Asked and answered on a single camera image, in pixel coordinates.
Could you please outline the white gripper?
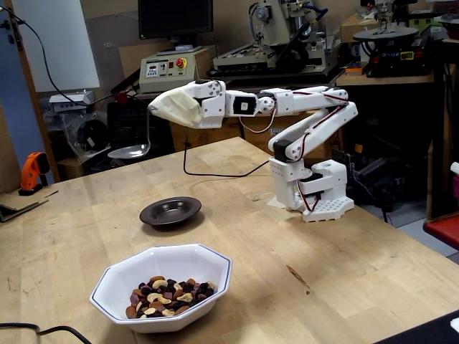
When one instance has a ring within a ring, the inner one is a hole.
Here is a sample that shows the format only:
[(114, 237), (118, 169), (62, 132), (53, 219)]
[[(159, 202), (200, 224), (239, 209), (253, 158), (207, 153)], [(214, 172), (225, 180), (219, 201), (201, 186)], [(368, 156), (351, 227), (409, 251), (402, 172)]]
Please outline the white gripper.
[(184, 127), (220, 128), (225, 93), (226, 84), (222, 81), (197, 80), (163, 92), (148, 105), (148, 110), (156, 117)]

